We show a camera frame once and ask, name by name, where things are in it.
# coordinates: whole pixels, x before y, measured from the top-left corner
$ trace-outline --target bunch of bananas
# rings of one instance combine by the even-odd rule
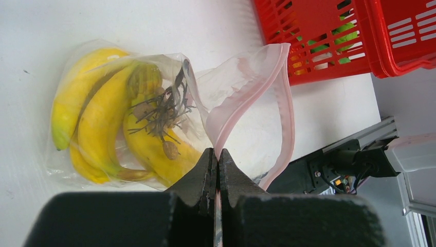
[[[117,48],[97,49],[71,68],[53,101],[53,142],[57,150],[69,148],[73,167],[92,182],[156,178],[171,186],[201,154],[174,133],[175,122],[165,124],[165,135],[151,134],[144,128],[150,120],[138,119],[138,110],[144,114],[157,105],[142,102],[165,96],[167,91],[161,87],[162,76],[156,65],[128,55]],[[121,126],[128,148],[144,169],[121,166],[115,150]]]

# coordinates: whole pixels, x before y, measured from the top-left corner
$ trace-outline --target ziplock bag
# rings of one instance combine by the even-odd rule
[[[294,113],[287,77],[289,44],[242,53],[188,86],[207,136],[220,157],[227,148],[236,165],[267,189],[294,150]]]
[[[286,77],[274,78],[286,73],[286,49],[289,45],[273,45],[238,55],[197,85],[182,54],[141,56],[104,41],[81,46],[65,66],[53,101],[49,174],[82,187],[171,186],[192,169],[205,148],[221,152],[238,119],[267,88],[277,85],[278,95],[284,95],[279,84],[284,86]],[[221,81],[215,86],[222,92],[203,90],[214,83],[211,76]],[[278,99],[284,103],[277,106],[288,111],[283,114],[283,136],[288,137],[282,151],[291,151],[290,98]],[[289,159],[287,152],[276,163]]]

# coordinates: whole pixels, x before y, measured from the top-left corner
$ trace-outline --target yellow banana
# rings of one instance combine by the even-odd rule
[[[140,80],[140,82],[143,84],[135,85],[139,89],[130,89],[134,92],[130,93],[130,96],[133,96],[131,105],[136,105],[146,99],[154,97],[156,88],[161,87],[162,84],[159,70],[157,68],[149,70],[146,74],[146,78]],[[147,125],[147,123],[145,119],[137,123],[133,109],[130,108],[124,116],[124,137],[130,151],[143,166],[145,166],[146,169],[152,169],[157,174],[157,179],[162,184],[169,187],[194,167],[201,153],[181,140],[174,131],[170,129],[168,130],[168,134],[180,143],[176,144],[180,155],[177,155],[177,158],[174,160],[170,160],[164,153],[160,137],[148,134],[145,130],[130,133],[130,129],[140,129]]]
[[[83,158],[79,151],[77,133],[72,136],[71,142],[69,143],[69,153],[72,166],[80,175],[82,175],[82,177],[97,184],[103,184],[110,181],[110,178],[102,169],[97,169],[91,166]]]
[[[114,74],[92,97],[79,121],[78,141],[83,158],[109,177],[127,181],[154,175],[145,170],[122,167],[116,158],[115,139],[129,106],[127,81],[139,62]]]
[[[80,59],[63,78],[51,110],[51,134],[58,150],[68,147],[81,110],[95,91],[132,60],[102,65],[127,55],[117,48],[95,50]]]

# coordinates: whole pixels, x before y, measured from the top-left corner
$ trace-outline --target red plastic basket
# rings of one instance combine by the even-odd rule
[[[291,43],[291,85],[436,67],[436,0],[254,0],[266,43]],[[354,23],[339,32],[337,28]],[[337,39],[357,32],[344,43]],[[325,49],[313,52],[316,47]]]

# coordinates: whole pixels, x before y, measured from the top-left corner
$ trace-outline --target brown spot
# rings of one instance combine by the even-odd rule
[[[162,147],[163,147],[163,152],[168,157],[168,159],[173,161],[178,157],[179,155],[178,149],[176,144],[174,144],[173,142],[165,141],[163,142]]]
[[[150,133],[155,127],[156,127],[156,122],[155,121],[149,122],[147,124],[146,130]]]
[[[153,107],[150,104],[142,103],[142,104],[139,104],[133,108],[133,115],[137,119],[142,119],[145,116],[145,114],[147,114],[148,112],[150,112],[152,110],[153,110]]]
[[[118,178],[125,181],[142,181],[152,176],[153,173],[146,170],[123,169],[118,173]]]
[[[156,88],[156,90],[154,91],[154,94],[155,94],[156,96],[159,96],[159,95],[164,94],[164,93],[165,93],[165,89],[164,89],[163,87],[158,87],[158,88]]]

